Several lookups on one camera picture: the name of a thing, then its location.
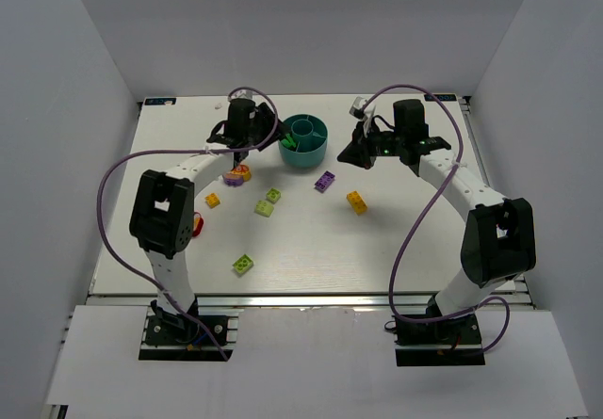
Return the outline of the dark green curved lego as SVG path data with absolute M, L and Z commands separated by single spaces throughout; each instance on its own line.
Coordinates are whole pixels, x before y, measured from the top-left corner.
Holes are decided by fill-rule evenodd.
M 290 151 L 296 151 L 298 147 L 297 141 L 289 133 L 287 133 L 285 137 L 281 140 L 281 144 Z

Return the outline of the yellow butterfly curved lego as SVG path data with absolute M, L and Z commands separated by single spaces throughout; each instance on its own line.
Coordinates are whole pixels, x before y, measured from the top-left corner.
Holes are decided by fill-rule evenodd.
M 252 178 L 251 169 L 245 164 L 238 165 L 231 170 L 231 173 L 241 177 L 244 182 L 248 182 Z

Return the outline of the yellow long lego brick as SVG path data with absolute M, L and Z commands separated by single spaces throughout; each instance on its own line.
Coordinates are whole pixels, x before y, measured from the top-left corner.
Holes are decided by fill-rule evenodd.
M 352 191 L 346 196 L 350 207 L 354 211 L 354 213 L 358 216 L 364 214 L 367 211 L 367 204 L 364 202 L 363 198 L 357 191 Z

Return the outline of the purple butterfly curved lego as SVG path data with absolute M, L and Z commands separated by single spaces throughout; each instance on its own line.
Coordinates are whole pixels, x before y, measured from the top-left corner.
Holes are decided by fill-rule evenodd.
M 241 186 L 244 184 L 244 178 L 240 174 L 235 174 L 232 172 L 227 172 L 222 175 L 223 182 L 228 186 Z

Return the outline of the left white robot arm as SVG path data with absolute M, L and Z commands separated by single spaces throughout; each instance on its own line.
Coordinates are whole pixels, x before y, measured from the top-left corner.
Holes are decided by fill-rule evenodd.
M 227 119 L 216 124 L 206 140 L 212 153 L 192 155 L 164 171 L 148 169 L 142 173 L 129 232 L 160 284 L 155 312 L 196 314 L 185 250 L 192 239 L 197 195 L 237 167 L 252 149 L 262 151 L 290 133 L 290 126 L 278 119 L 267 103 L 234 99 Z

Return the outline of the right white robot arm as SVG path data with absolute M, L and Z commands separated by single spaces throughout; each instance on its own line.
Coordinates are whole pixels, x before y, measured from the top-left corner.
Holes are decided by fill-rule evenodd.
M 392 129 L 381 130 L 373 105 L 356 98 L 350 113 L 358 122 L 337 159 L 371 169 L 379 157 L 397 157 L 454 208 L 464 220 L 461 268 L 432 297 L 426 318 L 469 314 L 496 288 L 535 267 L 532 207 L 523 198 L 511 200 L 486 185 L 458 160 L 447 141 L 431 136 L 421 101 L 396 101 L 393 112 Z

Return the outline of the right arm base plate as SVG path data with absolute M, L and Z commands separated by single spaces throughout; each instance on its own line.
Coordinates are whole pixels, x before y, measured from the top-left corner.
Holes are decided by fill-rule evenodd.
M 447 321 L 408 323 L 394 319 L 397 367 L 484 366 L 485 357 L 474 314 Z

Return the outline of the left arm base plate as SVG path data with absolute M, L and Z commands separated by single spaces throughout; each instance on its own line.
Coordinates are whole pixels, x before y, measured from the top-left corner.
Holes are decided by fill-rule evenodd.
M 236 344 L 238 315 L 222 311 L 200 312 L 199 318 L 209 333 L 192 324 L 190 330 L 179 330 L 161 321 L 147 308 L 141 334 L 138 359 L 147 362 L 218 362 L 225 363 L 214 338 L 230 358 Z

